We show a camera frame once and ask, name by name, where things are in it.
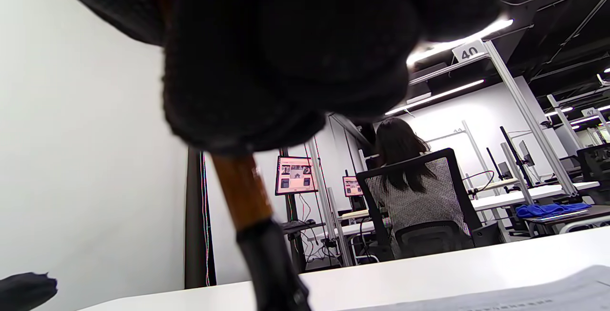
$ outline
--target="blue cloth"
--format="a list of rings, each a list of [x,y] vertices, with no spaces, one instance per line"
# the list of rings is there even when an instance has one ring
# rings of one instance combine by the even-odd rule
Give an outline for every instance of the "blue cloth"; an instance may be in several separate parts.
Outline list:
[[[591,207],[591,205],[583,202],[577,204],[549,204],[549,205],[522,205],[517,207],[517,217],[519,218],[535,218],[545,216],[562,215],[563,213],[570,213],[574,211],[584,210]]]

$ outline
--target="chair armrest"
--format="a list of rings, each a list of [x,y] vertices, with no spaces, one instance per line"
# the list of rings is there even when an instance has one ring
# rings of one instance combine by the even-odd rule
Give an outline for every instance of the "chair armrest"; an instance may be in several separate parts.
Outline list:
[[[504,243],[498,222],[490,222],[486,226],[470,231],[475,247],[493,246]]]

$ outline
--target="gray patterned top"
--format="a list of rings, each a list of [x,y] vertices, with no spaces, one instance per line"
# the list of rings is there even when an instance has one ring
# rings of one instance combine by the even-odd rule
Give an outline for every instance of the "gray patterned top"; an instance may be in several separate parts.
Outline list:
[[[464,215],[453,190],[451,173],[447,160],[442,158],[427,162],[426,167],[436,175],[436,179],[422,176],[421,181],[426,192],[415,192],[411,189],[401,191],[386,182],[384,190],[383,176],[367,179],[366,184],[377,203],[385,204],[392,221],[392,252],[394,257],[401,257],[400,248],[395,239],[395,231],[424,222],[453,221],[470,236]]]

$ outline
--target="white table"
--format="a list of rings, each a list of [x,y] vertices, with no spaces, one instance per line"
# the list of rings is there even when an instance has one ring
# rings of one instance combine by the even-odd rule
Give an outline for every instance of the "white table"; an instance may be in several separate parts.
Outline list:
[[[600,183],[597,181],[591,182],[577,182],[574,184],[579,191],[586,190],[588,188],[593,188],[599,186]],[[565,194],[561,185],[545,185],[540,187],[530,188],[529,193],[532,196],[533,200],[539,200],[542,198],[548,198],[553,196],[560,196]],[[525,198],[523,197],[523,192],[514,191],[508,194],[501,194],[499,196],[490,196],[481,198],[479,200],[471,201],[473,207],[475,207],[475,211],[483,211],[489,209],[495,209],[496,207],[503,207],[513,204],[518,204],[525,202]]]
[[[339,311],[547,283],[610,266],[610,227],[301,274],[314,311]],[[520,258],[527,255],[527,260]],[[357,293],[359,284],[366,293]],[[250,282],[124,298],[84,311],[255,311]]]
[[[344,236],[349,236],[349,235],[356,235],[357,233],[360,233],[360,222],[358,222],[357,224],[349,224],[348,226],[344,226],[342,227],[343,231],[344,231]],[[375,225],[373,225],[373,222],[369,221],[369,222],[363,222],[362,223],[362,233],[369,233],[371,231],[375,231]],[[335,236],[339,235],[339,231],[337,229],[335,229]],[[321,233],[316,233],[315,235],[316,239],[321,240],[324,239],[324,237],[326,237],[326,235],[324,234],[324,232]]]

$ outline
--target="black glove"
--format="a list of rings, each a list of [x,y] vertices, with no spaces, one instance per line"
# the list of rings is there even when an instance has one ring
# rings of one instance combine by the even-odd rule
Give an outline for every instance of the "black glove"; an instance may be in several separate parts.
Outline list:
[[[188,144],[240,154],[305,142],[326,112],[378,116],[406,94],[422,39],[475,33],[499,0],[81,0],[165,47],[166,118]]]
[[[25,273],[0,280],[0,310],[30,311],[57,294],[57,280]]]

